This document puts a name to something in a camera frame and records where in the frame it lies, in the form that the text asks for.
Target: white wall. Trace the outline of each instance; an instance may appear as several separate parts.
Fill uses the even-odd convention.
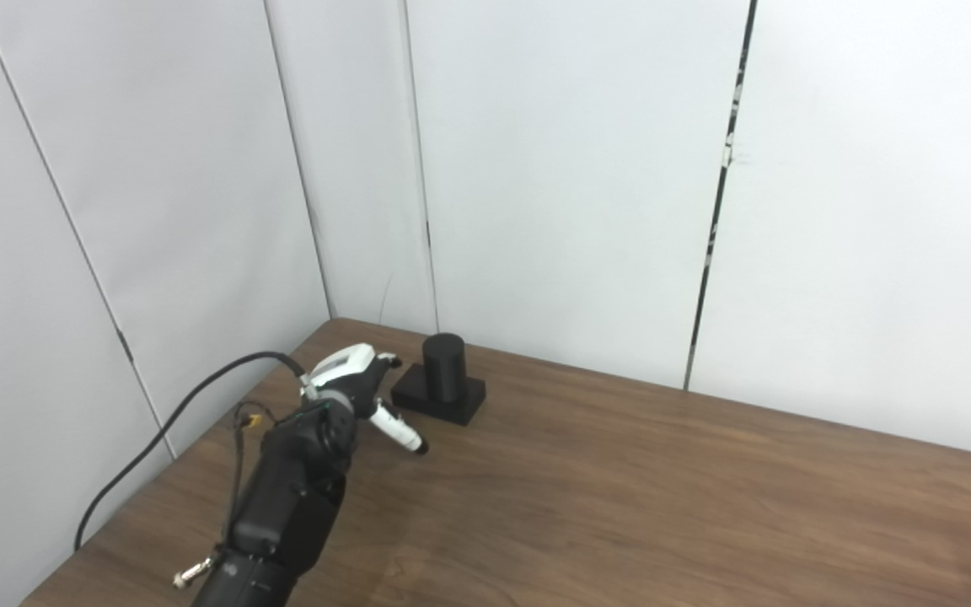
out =
[[[269,4],[335,315],[435,333],[402,3]]]
[[[971,3],[752,40],[691,389],[971,449]]]
[[[440,328],[681,385],[747,1],[408,8]]]
[[[0,606],[69,556],[157,426],[0,68]],[[159,449],[91,528],[169,461]]]
[[[159,419],[328,319],[262,3],[0,0],[0,50]],[[206,389],[170,442],[270,368]]]

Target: wood grain tabletop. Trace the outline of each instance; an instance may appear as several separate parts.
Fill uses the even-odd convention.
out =
[[[362,341],[420,360],[421,336],[347,320],[293,355]],[[363,424],[290,604],[971,606],[971,453],[473,346],[467,362],[489,397],[469,427],[408,414],[425,457]],[[297,394],[278,368],[250,396],[280,415]],[[217,424],[24,606],[188,606],[170,578],[217,538],[232,452]]]

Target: wire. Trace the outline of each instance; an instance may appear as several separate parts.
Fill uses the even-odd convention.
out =
[[[177,422],[178,416],[182,415],[182,411],[185,411],[186,405],[189,405],[194,397],[199,395],[202,389],[208,388],[208,385],[211,385],[213,381],[227,375],[230,370],[235,369],[240,365],[260,360],[260,358],[275,358],[275,360],[284,364],[286,368],[292,370],[294,376],[302,377],[305,375],[305,369],[302,368],[302,365],[294,362],[293,358],[289,357],[287,354],[282,354],[280,352],[255,352],[253,354],[247,354],[245,357],[238,358],[238,360],[232,361],[227,365],[223,365],[223,368],[220,368],[215,373],[212,373],[212,375],[205,377],[200,384],[194,385],[193,389],[190,389],[190,393],[186,395],[184,399],[182,399],[182,402],[179,403],[177,407],[174,408],[174,411],[172,411],[170,417],[167,418],[167,423],[165,423],[164,426],[161,427],[157,433],[155,433],[155,437],[153,437],[149,444],[142,449],[142,452],[137,454],[137,457],[132,459],[130,464],[127,464],[125,468],[123,468],[118,474],[115,474],[115,479],[111,479],[110,483],[105,485],[103,489],[100,489],[100,491],[96,493],[96,497],[93,498],[92,503],[89,504],[88,510],[85,510],[84,516],[81,517],[81,523],[78,524],[78,532],[73,537],[73,552],[77,552],[77,550],[81,549],[81,539],[84,537],[84,528],[89,525],[89,519],[92,518],[92,514],[96,511],[96,507],[99,506],[100,500],[103,500],[104,496],[107,496],[107,493],[111,492],[111,489],[115,488],[115,485],[119,484],[119,481],[125,479],[126,474],[130,474],[134,468],[137,468],[137,465],[140,464],[140,462],[142,462],[142,460],[145,459],[148,454],[152,453],[152,449],[155,449],[155,447],[159,445],[159,441],[163,441],[167,431],[170,430],[170,427],[173,426],[174,422]]]
[[[231,525],[234,523],[235,514],[239,511],[239,487],[242,484],[242,460],[245,454],[243,430],[249,423],[249,418],[240,418],[239,415],[247,406],[258,407],[265,417],[269,418],[269,422],[276,423],[272,410],[259,400],[240,400],[234,407],[234,412],[231,414],[231,431],[234,433],[234,472],[231,477],[231,500],[227,507],[227,521],[223,523],[223,545],[230,545]]]

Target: black robot arm segment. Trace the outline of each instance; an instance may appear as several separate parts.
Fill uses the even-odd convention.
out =
[[[297,410],[262,439],[260,458],[228,523],[227,544],[176,577],[184,587],[211,570],[193,607],[284,606],[298,577],[316,564],[339,514],[357,419],[370,419],[408,449],[425,453],[425,441],[377,397],[394,366],[398,358],[377,355],[367,345],[340,350],[317,365],[317,396],[302,395]],[[394,421],[378,423],[381,418]]]

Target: black cylindrical object on base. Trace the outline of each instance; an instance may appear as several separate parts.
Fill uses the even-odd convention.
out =
[[[421,361],[392,387],[392,404],[402,410],[466,426],[486,399],[486,383],[467,377],[463,338],[438,333],[421,343]]]
[[[467,393],[467,355],[463,338],[438,333],[421,344],[426,395],[437,403],[454,403]]]

